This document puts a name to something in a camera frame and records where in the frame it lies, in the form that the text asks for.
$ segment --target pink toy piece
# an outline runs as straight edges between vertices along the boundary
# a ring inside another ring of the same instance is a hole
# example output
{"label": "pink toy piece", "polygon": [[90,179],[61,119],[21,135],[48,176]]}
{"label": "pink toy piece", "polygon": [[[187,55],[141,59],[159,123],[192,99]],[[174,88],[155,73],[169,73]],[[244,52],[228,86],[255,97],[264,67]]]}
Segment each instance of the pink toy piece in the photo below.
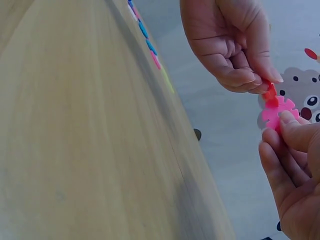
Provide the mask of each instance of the pink toy piece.
{"label": "pink toy piece", "polygon": [[280,130],[279,125],[279,114],[283,111],[289,111],[293,114],[295,119],[299,119],[299,111],[295,108],[295,104],[292,100],[287,99],[285,102],[284,96],[277,96],[279,100],[279,107],[270,107],[266,106],[266,108],[262,111],[262,120],[267,121],[266,127],[276,130],[278,133]]}
{"label": "pink toy piece", "polygon": [[133,12],[134,12],[135,16],[136,16],[138,19],[141,19],[141,17],[140,17],[140,14],[139,14],[138,10],[137,10],[135,7],[133,7],[133,8],[132,8],[132,10],[133,10]]}
{"label": "pink toy piece", "polygon": [[153,61],[154,61],[155,65],[156,65],[156,67],[160,70],[160,69],[161,69],[161,64],[160,64],[160,62],[158,61],[157,56],[154,54],[153,51],[150,51],[150,53],[151,53],[151,56],[152,56],[152,58],[153,58]]}

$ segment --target black dot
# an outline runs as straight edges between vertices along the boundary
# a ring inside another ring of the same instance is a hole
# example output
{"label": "black dot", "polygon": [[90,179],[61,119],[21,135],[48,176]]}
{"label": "black dot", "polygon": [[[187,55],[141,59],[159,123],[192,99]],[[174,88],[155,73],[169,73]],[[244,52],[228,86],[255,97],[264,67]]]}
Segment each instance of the black dot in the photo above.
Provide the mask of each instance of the black dot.
{"label": "black dot", "polygon": [[280,232],[281,231],[281,224],[280,222],[278,222],[278,224],[276,225],[276,229]]}

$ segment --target red toy piece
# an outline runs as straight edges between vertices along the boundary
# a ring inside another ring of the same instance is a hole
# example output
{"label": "red toy piece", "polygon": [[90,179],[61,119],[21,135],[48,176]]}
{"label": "red toy piece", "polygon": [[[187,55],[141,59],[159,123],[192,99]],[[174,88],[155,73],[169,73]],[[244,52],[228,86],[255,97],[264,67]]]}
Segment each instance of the red toy piece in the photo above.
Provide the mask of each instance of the red toy piece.
{"label": "red toy piece", "polygon": [[279,107],[279,100],[277,98],[277,90],[275,85],[267,81],[268,83],[268,91],[262,94],[262,99],[265,101],[265,105],[268,108],[277,108]]}

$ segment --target gray floor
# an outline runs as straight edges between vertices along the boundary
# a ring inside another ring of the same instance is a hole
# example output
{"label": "gray floor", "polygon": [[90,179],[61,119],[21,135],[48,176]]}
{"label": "gray floor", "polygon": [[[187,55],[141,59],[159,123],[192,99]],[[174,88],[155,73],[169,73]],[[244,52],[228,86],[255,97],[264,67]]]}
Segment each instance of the gray floor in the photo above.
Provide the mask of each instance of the gray floor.
{"label": "gray floor", "polygon": [[[272,26],[272,57],[281,73],[289,67],[320,70],[320,64],[304,52],[310,48],[320,54],[320,2],[307,2],[264,1]],[[287,239],[276,229],[279,218],[260,164],[257,96],[227,92],[202,67],[186,41],[178,0],[134,3],[155,38],[191,123],[203,133],[200,145],[237,239]]]}

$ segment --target blue toy piece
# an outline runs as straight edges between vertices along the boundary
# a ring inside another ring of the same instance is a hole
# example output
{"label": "blue toy piece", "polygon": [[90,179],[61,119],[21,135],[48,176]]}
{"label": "blue toy piece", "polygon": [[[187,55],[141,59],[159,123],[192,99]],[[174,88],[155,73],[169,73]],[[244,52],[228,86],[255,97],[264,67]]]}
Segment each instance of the blue toy piece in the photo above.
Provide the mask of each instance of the blue toy piece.
{"label": "blue toy piece", "polygon": [[152,52],[154,53],[154,55],[157,56],[157,55],[158,55],[158,54],[157,54],[157,51],[156,51],[155,47],[152,45],[152,43],[150,42],[150,40],[149,40],[149,39],[146,39],[145,42],[146,42],[146,44],[148,45],[150,51],[152,51]]}
{"label": "blue toy piece", "polygon": [[147,30],[146,30],[144,24],[142,23],[142,21],[141,21],[140,19],[139,19],[139,28],[140,28],[142,34],[144,35],[144,37],[145,37],[146,39],[148,39],[148,38],[149,38],[149,35],[148,35],[148,33],[147,33]]}

